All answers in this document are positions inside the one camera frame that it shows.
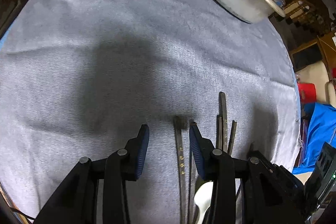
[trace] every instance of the red container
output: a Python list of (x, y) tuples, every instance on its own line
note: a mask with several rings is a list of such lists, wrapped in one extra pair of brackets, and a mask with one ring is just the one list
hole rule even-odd
[(299, 87), (300, 102), (303, 104), (316, 102), (316, 89), (312, 83), (297, 83)]

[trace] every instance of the fabric surface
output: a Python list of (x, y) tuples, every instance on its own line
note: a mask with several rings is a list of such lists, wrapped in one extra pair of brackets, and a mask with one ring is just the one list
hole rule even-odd
[(268, 19), (247, 24), (214, 0), (29, 0), (0, 53), (0, 180), (34, 217), (81, 156), (105, 158), (147, 123), (144, 171), (127, 183), (131, 222), (179, 223), (173, 116), (215, 144), (224, 91), (238, 123), (232, 156), (254, 142), (291, 170), (292, 75)]
[(307, 131), (307, 147), (303, 162), (294, 167), (293, 174), (312, 172), (324, 142), (336, 147), (336, 109), (331, 105), (310, 103), (304, 106), (311, 117)]

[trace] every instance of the spoon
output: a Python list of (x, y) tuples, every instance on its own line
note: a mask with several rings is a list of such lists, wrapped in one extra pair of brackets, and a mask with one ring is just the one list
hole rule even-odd
[(199, 209), (199, 215), (196, 221), (196, 224), (202, 224), (205, 213), (211, 204), (211, 196), (212, 196), (212, 187), (213, 182), (206, 182), (200, 186), (200, 188), (195, 193), (194, 203), (197, 205)]

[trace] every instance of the cable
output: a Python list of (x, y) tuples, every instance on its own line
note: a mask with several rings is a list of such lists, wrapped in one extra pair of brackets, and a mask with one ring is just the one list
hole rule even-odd
[(18, 213), (18, 214), (20, 214), (20, 215), (23, 215), (25, 218), (27, 218), (27, 219), (30, 219), (30, 220), (35, 220), (35, 218), (33, 218), (33, 217), (31, 217), (31, 216), (28, 216), (28, 215), (26, 215), (26, 214), (24, 214), (23, 212), (21, 212), (20, 210), (18, 210), (18, 209), (15, 209), (15, 208), (13, 208), (13, 207), (10, 207), (10, 209), (14, 212), (14, 213)]
[(334, 52), (336, 52), (336, 50), (333, 47), (331, 47), (329, 44), (325, 43), (321, 38), (318, 37), (318, 39), (320, 41), (322, 41), (325, 45), (327, 45), (329, 48), (331, 48)]

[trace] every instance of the blue plastic sheet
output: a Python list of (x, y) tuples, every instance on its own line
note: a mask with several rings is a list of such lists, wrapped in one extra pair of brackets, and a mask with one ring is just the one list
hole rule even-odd
[(0, 38), (0, 50), (3, 46), (3, 44), (5, 43), (6, 39), (7, 39), (7, 36), (8, 36), (8, 33), (9, 33), (9, 30), (11, 29), (12, 25), (9, 26), (9, 28), (7, 29), (7, 31), (4, 33), (3, 37)]
[(307, 132), (307, 148), (303, 162), (293, 169), (293, 174), (314, 170), (324, 142), (336, 147), (336, 109), (320, 103), (306, 104), (304, 111), (311, 116)]

